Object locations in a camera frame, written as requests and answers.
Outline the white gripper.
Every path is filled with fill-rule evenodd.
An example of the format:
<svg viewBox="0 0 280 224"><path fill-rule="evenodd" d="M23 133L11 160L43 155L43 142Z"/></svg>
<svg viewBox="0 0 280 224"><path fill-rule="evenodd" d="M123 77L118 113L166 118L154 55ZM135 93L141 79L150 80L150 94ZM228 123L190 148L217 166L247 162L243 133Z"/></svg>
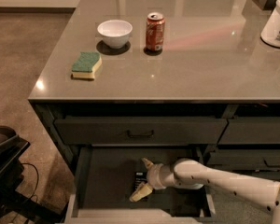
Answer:
<svg viewBox="0 0 280 224"><path fill-rule="evenodd" d="M138 202L150 195L153 189L166 189L175 185L175 176L171 167L164 164L154 164L147 158L142 158L142 162L148 169L147 183L141 182L137 189L130 196L131 202Z"/></svg>

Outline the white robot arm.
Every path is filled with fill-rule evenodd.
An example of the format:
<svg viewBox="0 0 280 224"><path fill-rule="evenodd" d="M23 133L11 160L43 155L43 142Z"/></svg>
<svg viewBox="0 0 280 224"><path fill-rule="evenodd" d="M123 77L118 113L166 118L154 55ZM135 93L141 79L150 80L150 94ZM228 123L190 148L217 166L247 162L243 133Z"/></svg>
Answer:
<svg viewBox="0 0 280 224"><path fill-rule="evenodd" d="M154 189L200 189L203 185L227 191L237 198L265 208L273 215L272 224L280 224L280 182L240 175L206 167L191 159L180 159L173 164L142 162L147 168L147 182L142 182L131 195L138 202Z"/></svg>

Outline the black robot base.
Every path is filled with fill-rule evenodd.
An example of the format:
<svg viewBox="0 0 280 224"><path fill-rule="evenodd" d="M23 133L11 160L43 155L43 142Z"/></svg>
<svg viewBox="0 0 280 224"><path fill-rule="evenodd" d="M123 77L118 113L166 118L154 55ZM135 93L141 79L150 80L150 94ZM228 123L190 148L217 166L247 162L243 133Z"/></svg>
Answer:
<svg viewBox="0 0 280 224"><path fill-rule="evenodd" d="M23 181L20 156L30 143L8 126L0 126L0 217L14 211L37 224L61 223L65 208L58 214L16 191Z"/></svg>

